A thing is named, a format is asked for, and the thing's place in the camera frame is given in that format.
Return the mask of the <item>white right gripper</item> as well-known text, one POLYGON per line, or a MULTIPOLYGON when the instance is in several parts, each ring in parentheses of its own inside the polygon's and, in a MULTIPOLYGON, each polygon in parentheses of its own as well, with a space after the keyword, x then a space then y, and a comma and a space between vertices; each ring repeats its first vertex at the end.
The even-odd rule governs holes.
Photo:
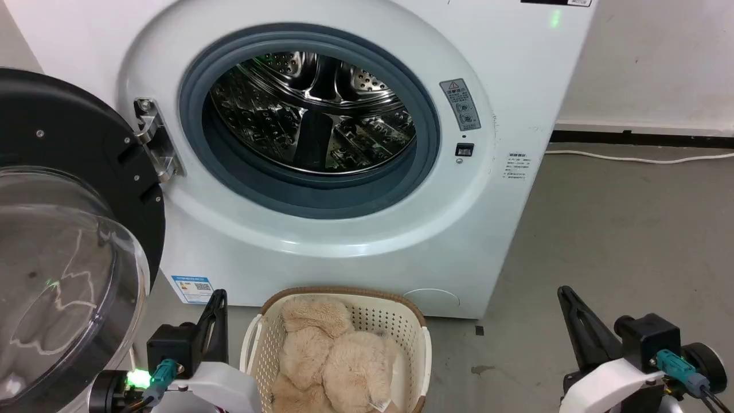
POLYGON ((622 344, 569 286, 557 290, 579 371, 564 379, 561 412, 668 412, 669 395, 657 357, 637 368, 622 344))

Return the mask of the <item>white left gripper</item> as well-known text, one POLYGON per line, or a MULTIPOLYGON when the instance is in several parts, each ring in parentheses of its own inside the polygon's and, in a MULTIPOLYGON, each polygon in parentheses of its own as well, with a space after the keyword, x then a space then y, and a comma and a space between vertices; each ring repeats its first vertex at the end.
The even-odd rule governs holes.
POLYGON ((213 290, 196 326, 194 376, 167 390, 167 412, 261 412, 259 386, 229 364, 228 296, 213 290))

